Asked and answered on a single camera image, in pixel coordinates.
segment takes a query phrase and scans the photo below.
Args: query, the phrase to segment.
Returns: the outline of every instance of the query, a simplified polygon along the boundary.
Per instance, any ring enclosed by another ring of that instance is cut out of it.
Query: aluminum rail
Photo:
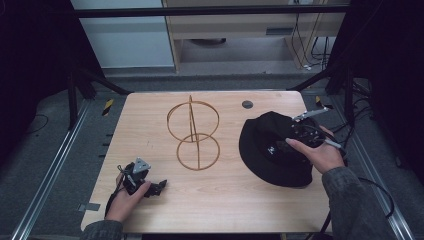
[[[331,99],[334,103],[335,109],[340,115],[340,118],[343,120],[344,123],[346,123],[346,119],[344,118],[344,115],[341,111],[341,109],[343,109],[343,103],[336,97],[332,97]],[[358,153],[358,160],[361,162],[362,168],[365,174],[367,175],[367,178],[387,190],[388,188],[386,184],[377,172],[374,164],[372,163],[372,159],[367,154],[367,151],[364,145],[362,144],[361,139],[355,131],[352,134],[352,144],[356,149],[356,152]],[[378,190],[377,188],[374,188],[374,193],[380,203],[380,206],[384,209],[385,212],[389,212],[390,202],[386,195],[384,195],[384,193]],[[399,240],[414,240],[415,237],[413,236],[408,224],[405,221],[405,218],[400,212],[399,207],[396,205],[396,203],[394,204],[395,210],[393,212],[393,215],[388,219],[389,224],[392,226],[393,232]]]
[[[193,15],[242,15],[288,13],[346,13],[359,9],[349,4],[329,5],[257,5],[257,6],[205,6],[169,8],[77,9],[53,11],[49,15],[77,18],[154,17]]]
[[[87,115],[91,101],[84,100],[80,110],[80,117],[76,122],[75,126],[68,131],[65,136],[65,139],[62,142],[52,164],[50,165],[49,170],[47,171],[40,187],[38,188],[37,193],[32,199],[31,204],[29,205],[25,215],[22,220],[16,227],[15,231],[12,233],[12,240],[25,240],[28,238],[32,227],[35,224],[35,221],[38,218],[38,215],[41,212],[41,209],[44,206],[44,203],[49,196],[49,193],[56,182],[57,176],[60,173],[60,169],[63,166],[63,163],[68,156],[68,153],[75,141],[76,136],[78,135],[79,130],[81,129],[82,123]]]

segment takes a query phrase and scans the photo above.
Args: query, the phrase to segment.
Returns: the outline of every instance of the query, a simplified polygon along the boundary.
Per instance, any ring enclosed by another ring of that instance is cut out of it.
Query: human hand
[[[119,184],[121,177],[122,173],[120,173],[116,178],[116,185]],[[121,223],[124,222],[144,197],[147,190],[149,190],[150,184],[151,183],[149,181],[146,181],[133,195],[129,195],[125,189],[119,191],[110,205],[105,220],[114,220]]]
[[[320,127],[323,131],[333,136],[333,133],[330,130],[323,126]],[[286,142],[292,148],[305,155],[315,166],[315,168],[322,174],[333,168],[345,166],[339,150],[327,143],[323,143],[317,148],[311,148],[295,139],[287,138]]]

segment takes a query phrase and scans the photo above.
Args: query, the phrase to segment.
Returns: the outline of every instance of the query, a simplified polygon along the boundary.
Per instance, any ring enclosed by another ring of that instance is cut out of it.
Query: black bucket hat
[[[246,120],[239,151],[246,166],[262,180],[277,186],[302,188],[312,182],[312,165],[285,141],[295,137],[293,123],[291,117],[276,112]]]

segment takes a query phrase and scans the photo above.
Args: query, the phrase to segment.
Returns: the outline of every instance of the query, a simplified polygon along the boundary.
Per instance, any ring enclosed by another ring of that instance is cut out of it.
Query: gray floor
[[[111,78],[111,81],[132,91],[197,91],[197,90],[242,90],[276,89],[292,87],[306,80],[321,66],[311,71],[297,69],[291,61],[282,39],[227,39],[223,45],[199,46],[188,42],[182,55],[178,74],[148,74],[131,78]],[[231,49],[231,55],[223,49]],[[342,95],[319,94],[325,81],[315,84],[303,93],[308,109],[317,108],[315,96],[320,95],[324,104],[337,104]],[[39,212],[37,221],[31,225],[32,236],[79,236],[83,212],[80,204],[86,204],[91,195],[100,167],[107,153],[125,103],[125,96],[119,96],[109,89],[95,84],[98,95],[87,104],[87,117],[82,123],[72,148],[61,166],[59,175]],[[108,116],[102,116],[108,99],[114,104]],[[67,93],[60,92],[43,100],[37,117],[29,132],[12,154],[12,164],[0,177],[0,235],[12,234],[23,218],[28,206],[43,182],[45,174],[59,150],[68,127]],[[406,169],[397,168],[394,155],[377,124],[366,112],[357,121],[356,134],[372,159],[376,171],[391,192],[397,209],[405,218],[416,239],[424,239],[424,187],[415,175]],[[318,116],[324,126],[334,127],[343,119],[337,111]],[[346,137],[346,131],[336,135],[339,140]],[[350,166],[358,175],[366,176],[360,153],[351,141],[348,145]],[[302,234],[291,234],[289,239],[302,239]]]

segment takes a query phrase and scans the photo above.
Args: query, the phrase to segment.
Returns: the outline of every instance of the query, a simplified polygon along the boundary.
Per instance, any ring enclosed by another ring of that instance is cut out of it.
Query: black cable
[[[371,184],[371,185],[374,185],[374,186],[376,186],[378,189],[380,189],[384,194],[386,194],[386,196],[389,198],[389,200],[390,200],[390,211],[389,211],[389,213],[388,214],[386,214],[386,218],[390,218],[392,215],[393,215],[393,213],[394,213],[394,211],[395,211],[395,202],[394,202],[394,200],[393,200],[393,198],[392,198],[392,196],[390,195],[390,193],[386,190],[386,189],[384,189],[381,185],[379,185],[379,184],[377,184],[376,182],[373,182],[373,181],[371,181],[371,180],[369,180],[369,179],[366,179],[366,178],[362,178],[362,177],[358,177],[358,179],[360,180],[360,181],[362,181],[362,182],[366,182],[366,183],[368,183],[368,184]]]
[[[300,4],[299,0],[295,0],[294,3],[297,4],[297,5]],[[291,45],[292,45],[292,48],[293,48],[294,53],[296,54],[296,58],[299,61],[299,65],[301,65],[302,64],[302,61],[300,60],[299,55],[297,54],[297,51],[295,50],[294,43],[293,43],[294,42],[294,34],[295,33],[297,33],[297,35],[299,37],[300,45],[302,46],[303,57],[308,62],[308,66],[309,67],[313,67],[313,66],[316,66],[316,65],[320,64],[320,63],[311,63],[309,61],[308,57],[306,56],[306,49],[305,49],[305,46],[303,45],[302,37],[300,36],[300,31],[299,31],[299,13],[296,13],[296,21],[295,21],[295,25],[294,25],[292,36],[291,36]]]

